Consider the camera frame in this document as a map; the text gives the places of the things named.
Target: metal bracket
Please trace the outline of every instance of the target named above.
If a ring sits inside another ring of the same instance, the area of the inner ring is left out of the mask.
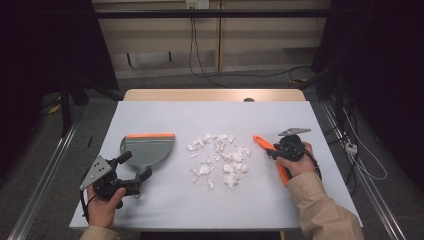
[[[110,171],[112,171],[112,168],[110,167],[109,163],[107,163],[106,160],[99,155],[94,160],[93,165],[84,178],[84,181],[82,181],[80,190],[83,191],[88,186],[90,186],[90,184],[93,184],[95,181],[99,180]]]
[[[310,132],[310,128],[289,128],[284,132],[278,134],[278,136],[291,136],[299,133]]]

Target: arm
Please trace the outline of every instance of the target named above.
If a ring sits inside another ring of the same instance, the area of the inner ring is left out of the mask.
[[[311,145],[304,144],[312,154]],[[304,155],[298,162],[280,157],[277,161],[293,175],[288,188],[299,208],[300,227],[306,239],[364,239],[358,218],[325,192],[315,173],[314,160]]]
[[[115,209],[118,203],[125,196],[125,188],[120,188],[115,195],[105,201],[96,197],[93,186],[87,188],[87,198],[92,199],[88,204],[89,226],[84,231],[80,240],[116,240],[119,239],[118,233],[113,231],[113,220],[115,218]]]

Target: white table surface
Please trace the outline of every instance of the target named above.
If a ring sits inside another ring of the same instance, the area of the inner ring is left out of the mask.
[[[313,146],[328,195],[359,218],[309,102],[120,102],[99,155],[119,156],[122,138],[131,133],[171,132],[175,142],[170,155],[153,166],[141,198],[124,198],[115,226],[135,231],[298,228],[298,210],[275,161],[252,138],[257,134],[276,143],[277,134],[291,127],[312,129],[299,136]],[[212,150],[191,152],[186,146],[205,133],[235,135],[233,147],[251,150],[245,160],[249,171],[241,174],[239,185],[225,185],[222,160],[212,164],[215,169],[209,177],[192,183],[189,169],[199,168],[201,156]],[[195,153],[199,157],[190,157]],[[132,179],[135,169],[123,164],[117,174]],[[208,178],[215,181],[215,189],[208,189]],[[70,227],[86,226],[79,204]]]

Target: electrical outlet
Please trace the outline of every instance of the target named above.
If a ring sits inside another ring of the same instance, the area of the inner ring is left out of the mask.
[[[198,0],[197,9],[209,9],[209,0]]]
[[[187,9],[197,9],[197,0],[186,0]]]
[[[346,143],[345,150],[348,153],[356,154],[358,152],[358,146],[352,143]]]

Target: wooden edge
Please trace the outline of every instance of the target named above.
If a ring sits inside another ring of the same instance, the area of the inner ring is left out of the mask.
[[[306,101],[298,89],[131,89],[124,101]]]

